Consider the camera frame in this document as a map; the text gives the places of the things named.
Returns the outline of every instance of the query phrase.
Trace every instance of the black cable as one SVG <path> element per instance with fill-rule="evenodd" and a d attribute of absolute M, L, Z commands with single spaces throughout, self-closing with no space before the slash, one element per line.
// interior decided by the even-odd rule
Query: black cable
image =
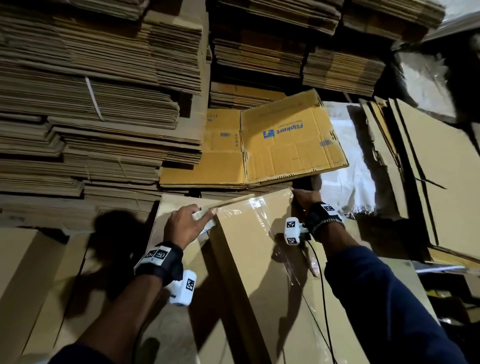
<path fill-rule="evenodd" d="M 320 266 L 320 261 L 318 260 L 318 257 L 317 257 L 317 252 L 315 251 L 315 249 L 313 248 L 313 245 L 310 241 L 306 240 L 306 242 L 308 243 L 308 245 L 310 245 L 310 247 L 312 248 L 313 250 L 313 254 L 315 254 L 315 259 L 317 260 L 317 264 L 318 264 L 318 270 L 320 271 L 320 280 L 322 282 L 322 298 L 323 298 L 323 301 L 324 301 L 324 314 L 325 314 L 325 325 L 327 327 L 327 337 L 328 337 L 328 343 L 330 344 L 330 353 L 332 355 L 332 360 L 335 364 L 337 364 L 337 361 L 335 359 L 335 355 L 333 354 L 333 346 L 332 346 L 332 339 L 330 338 L 330 329 L 328 328 L 328 318 L 327 318 L 327 304 L 326 304 L 326 301 L 325 301 L 325 289 L 324 289 L 324 276 L 322 274 L 322 267 Z"/>

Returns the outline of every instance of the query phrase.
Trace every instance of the flipkart box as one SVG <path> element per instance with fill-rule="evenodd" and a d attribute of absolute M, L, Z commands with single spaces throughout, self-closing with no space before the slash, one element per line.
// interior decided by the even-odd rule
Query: flipkart box
<path fill-rule="evenodd" d="M 242 188 L 348 166 L 314 89 L 242 111 L 209 109 L 205 128 L 200 163 L 163 168 L 162 187 Z"/>

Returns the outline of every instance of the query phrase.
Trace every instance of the dark blue sleeve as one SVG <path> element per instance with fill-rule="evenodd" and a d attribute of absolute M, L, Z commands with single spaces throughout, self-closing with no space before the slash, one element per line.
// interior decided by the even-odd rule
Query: dark blue sleeve
<path fill-rule="evenodd" d="M 75 343 L 62 348 L 48 364 L 114 364 L 95 349 Z"/>
<path fill-rule="evenodd" d="M 371 364 L 467 363 L 420 301 L 369 249 L 354 246 L 334 255 L 325 278 Z"/>

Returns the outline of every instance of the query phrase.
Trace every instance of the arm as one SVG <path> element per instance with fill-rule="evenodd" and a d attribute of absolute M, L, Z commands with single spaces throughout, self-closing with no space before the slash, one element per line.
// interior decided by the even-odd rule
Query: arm
<path fill-rule="evenodd" d="M 195 221 L 192 214 L 199 210 L 197 205 L 190 205 L 174 211 L 165 226 L 166 241 L 183 250 L 195 240 L 216 213 L 210 210 Z M 137 275 L 113 302 L 111 309 L 100 316 L 75 344 L 66 346 L 55 355 L 50 363 L 123 363 L 162 287 L 162 279 L 155 275 Z"/>
<path fill-rule="evenodd" d="M 321 200 L 318 192 L 310 195 L 295 190 L 294 194 L 306 210 Z M 322 243 L 327 256 L 325 278 L 372 364 L 467 363 L 458 346 L 390 267 L 358 245 L 341 224 L 321 226 L 314 238 Z"/>

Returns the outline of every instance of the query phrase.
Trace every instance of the black wristband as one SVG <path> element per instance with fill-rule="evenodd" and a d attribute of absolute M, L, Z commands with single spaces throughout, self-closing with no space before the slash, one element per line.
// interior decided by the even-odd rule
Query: black wristband
<path fill-rule="evenodd" d="M 148 250 L 135 266 L 135 275 L 150 274 L 162 279 L 163 286 L 183 279 L 183 250 L 172 242 L 162 242 Z"/>
<path fill-rule="evenodd" d="M 320 240 L 320 227 L 326 226 L 330 222 L 338 222 L 345 226 L 333 207 L 325 202 L 317 202 L 310 207 L 304 225 L 310 235 L 318 241 Z"/>

